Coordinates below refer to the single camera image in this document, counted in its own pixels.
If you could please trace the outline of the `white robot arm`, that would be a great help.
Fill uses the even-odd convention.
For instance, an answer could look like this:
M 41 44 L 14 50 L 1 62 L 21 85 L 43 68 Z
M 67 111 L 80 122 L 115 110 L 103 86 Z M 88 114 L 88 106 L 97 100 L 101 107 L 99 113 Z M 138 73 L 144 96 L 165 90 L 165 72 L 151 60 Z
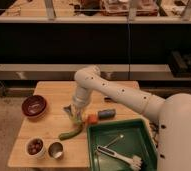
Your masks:
M 83 109 L 93 90 L 109 96 L 159 126 L 157 171 L 191 171 L 191 94 L 178 93 L 166 99 L 107 81 L 93 65 L 75 75 L 72 104 Z

